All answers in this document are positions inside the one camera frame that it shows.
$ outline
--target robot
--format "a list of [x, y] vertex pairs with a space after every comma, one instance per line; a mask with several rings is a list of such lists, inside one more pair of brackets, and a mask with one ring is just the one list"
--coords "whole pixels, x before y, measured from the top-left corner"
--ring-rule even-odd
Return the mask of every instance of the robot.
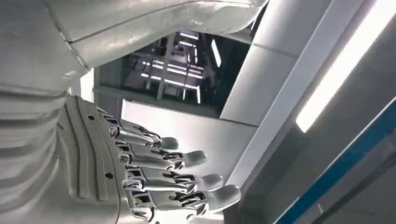
[[236, 203], [177, 140], [67, 93], [90, 68], [181, 29], [239, 31], [265, 0], [0, 3], [0, 223], [186, 223]]

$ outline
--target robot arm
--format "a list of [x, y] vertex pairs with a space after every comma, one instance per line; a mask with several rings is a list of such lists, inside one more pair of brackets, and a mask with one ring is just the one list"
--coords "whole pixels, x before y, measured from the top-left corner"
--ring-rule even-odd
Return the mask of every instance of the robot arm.
[[[131, 211], [139, 200], [124, 189], [122, 180], [127, 176], [124, 167], [116, 165], [119, 152], [108, 134], [108, 124], [94, 105], [67, 97], [66, 89], [89, 68], [179, 29], [213, 34], [238, 31], [254, 19], [263, 3], [264, 0], [2, 1], [2, 223], [150, 221]], [[162, 196], [151, 194], [152, 199], [158, 197]], [[170, 204], [179, 203], [177, 208], [194, 200], [185, 202], [178, 195], [174, 199], [178, 202]], [[196, 211], [198, 207], [195, 204], [189, 208]]]

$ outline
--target light panel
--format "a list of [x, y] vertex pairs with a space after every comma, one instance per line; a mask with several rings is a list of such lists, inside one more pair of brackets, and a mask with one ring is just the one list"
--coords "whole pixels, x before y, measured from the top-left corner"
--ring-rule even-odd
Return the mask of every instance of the light panel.
[[188, 73], [188, 76], [193, 77], [193, 78], [199, 78], [199, 79], [203, 78], [202, 76], [191, 74], [191, 73]]
[[180, 32], [180, 35], [188, 37], [188, 38], [191, 38], [191, 39], [194, 39], [194, 40], [198, 40], [197, 36], [193, 36], [193, 35], [190, 35], [190, 34], [185, 34], [185, 33]]
[[166, 70], [174, 72], [174, 73], [177, 73], [177, 74], [180, 74], [180, 75], [187, 75], [185, 71], [179, 71], [179, 70], [171, 69], [171, 68], [167, 68]]
[[195, 73], [197, 73], [197, 74], [202, 74], [200, 71], [197, 71], [197, 70], [194, 70], [194, 69], [190, 69], [189, 71], [195, 72]]
[[190, 65], [190, 67], [195, 68], [195, 69], [199, 69], [199, 70], [203, 70], [204, 68], [199, 67], [199, 66], [195, 66], [195, 65]]
[[197, 86], [197, 102], [201, 104], [201, 89]]
[[[150, 65], [150, 63], [148, 63], [148, 62], [142, 62], [144, 65]], [[158, 64], [153, 64], [153, 67], [154, 68], [158, 68], [158, 69], [163, 69], [163, 66], [160, 66], [160, 65], [158, 65]]]
[[155, 63], [158, 63], [158, 64], [163, 64], [163, 62], [158, 61], [158, 60], [154, 60], [154, 62], [155, 62]]
[[212, 40], [212, 50], [214, 54], [214, 59], [216, 60], [217, 67], [220, 67], [221, 58], [220, 58], [219, 50], [217, 50], [216, 42], [214, 40]]
[[196, 64], [198, 63], [198, 51], [196, 48], [194, 49], [194, 53], [195, 53], [195, 64]]
[[192, 85], [188, 85], [188, 84], [186, 84], [186, 85], [184, 85], [186, 88], [190, 88], [190, 89], [197, 89], [197, 87], [196, 86], [192, 86]]
[[161, 80], [161, 78], [158, 77], [158, 76], [152, 76], [152, 77], [150, 77], [150, 78], [155, 79], [155, 80]]
[[173, 68], [177, 68], [177, 69], [181, 69], [181, 70], [187, 70], [185, 67], [174, 65], [174, 64], [168, 64], [168, 66], [169, 67], [173, 67]]
[[184, 41], [180, 41], [179, 43], [182, 44], [182, 45], [189, 46], [189, 47], [194, 46], [194, 44], [192, 44], [192, 43], [187, 43], [187, 42], [184, 42]]
[[312, 126], [395, 13], [396, 1], [375, 2], [298, 115], [296, 123], [303, 132]]
[[175, 82], [175, 81], [172, 81], [172, 80], [169, 80], [169, 79], [165, 79], [165, 82], [166, 83], [170, 83], [170, 84], [174, 84], [174, 85], [184, 86], [183, 83]]

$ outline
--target blue stripe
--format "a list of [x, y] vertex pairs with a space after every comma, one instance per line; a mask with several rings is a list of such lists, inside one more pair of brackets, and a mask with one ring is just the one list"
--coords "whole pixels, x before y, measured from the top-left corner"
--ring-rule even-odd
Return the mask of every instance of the blue stripe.
[[394, 101], [328, 170], [323, 173], [312, 187], [284, 213], [277, 224], [292, 224], [296, 222], [382, 139], [393, 133], [395, 127], [396, 102]]

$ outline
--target fluorescent light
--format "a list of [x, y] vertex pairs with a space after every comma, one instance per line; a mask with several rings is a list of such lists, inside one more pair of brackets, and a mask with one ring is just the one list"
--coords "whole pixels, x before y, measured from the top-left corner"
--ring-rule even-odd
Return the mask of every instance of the fluorescent light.
[[188, 84], [186, 84], [186, 85], [184, 85], [186, 88], [190, 88], [190, 89], [197, 89], [197, 87], [196, 86], [192, 86], [192, 85], [188, 85]]
[[[145, 73], [142, 73], [141, 76], [146, 77], [146, 78], [149, 77], [149, 75], [147, 75], [147, 74], [145, 74]], [[158, 76], [151, 76], [150, 78], [155, 79], [155, 80], [161, 80], [161, 78], [158, 77]]]
[[194, 39], [194, 40], [198, 40], [197, 36], [193, 36], [193, 35], [190, 35], [190, 34], [185, 34], [185, 33], [180, 32], [180, 35], [188, 37], [188, 38], [191, 38], [191, 39]]
[[377, 0], [297, 117], [306, 132], [396, 13], [396, 2]]
[[199, 79], [203, 78], [202, 76], [194, 75], [194, 74], [191, 74], [191, 73], [188, 73], [188, 76], [194, 77], [194, 78], [199, 78]]
[[220, 67], [221, 58], [220, 58], [219, 51], [217, 50], [216, 42], [214, 41], [214, 39], [212, 40], [212, 50], [213, 50], [213, 54], [214, 54], [214, 59], [216, 60], [217, 67]]
[[197, 71], [197, 70], [194, 70], [194, 69], [190, 69], [188, 71], [192, 71], [192, 72], [195, 72], [195, 73], [198, 73], [198, 74], [202, 74], [200, 71]]
[[201, 89], [197, 86], [197, 102], [198, 104], [201, 103]]
[[184, 41], [180, 41], [179, 43], [182, 44], [182, 45], [189, 46], [189, 47], [192, 47], [194, 45], [192, 43], [187, 43], [187, 42], [184, 42]]
[[175, 73], [181, 74], [181, 75], [187, 75], [184, 71], [179, 71], [179, 70], [176, 70], [176, 69], [167, 68], [166, 70], [167, 71], [171, 71], [171, 72], [175, 72]]
[[[150, 63], [148, 63], [148, 62], [143, 62], [143, 64], [144, 64], [144, 65], [150, 65]], [[153, 67], [154, 67], [154, 68], [158, 68], [158, 69], [163, 69], [163, 66], [160, 66], [160, 65], [158, 65], [158, 64], [153, 64]]]
[[170, 83], [170, 84], [174, 84], [174, 85], [184, 86], [183, 83], [175, 82], [175, 81], [172, 81], [172, 80], [169, 80], [169, 79], [165, 79], [165, 82], [166, 83]]
[[195, 68], [195, 69], [199, 69], [199, 70], [203, 70], [204, 68], [199, 67], [199, 66], [195, 66], [195, 65], [190, 65], [190, 67]]
[[177, 66], [177, 65], [174, 65], [174, 64], [168, 64], [168, 66], [169, 67], [173, 67], [173, 68], [178, 68], [178, 69], [181, 69], [181, 70], [187, 70], [185, 67]]
[[161, 78], [160, 78], [160, 77], [157, 77], [157, 76], [152, 76], [152, 77], [150, 77], [150, 78], [155, 79], [155, 80], [161, 80]]
[[155, 63], [158, 63], [158, 64], [163, 64], [163, 62], [160, 62], [160, 61], [158, 61], [158, 60], [154, 60], [154, 62], [155, 62]]

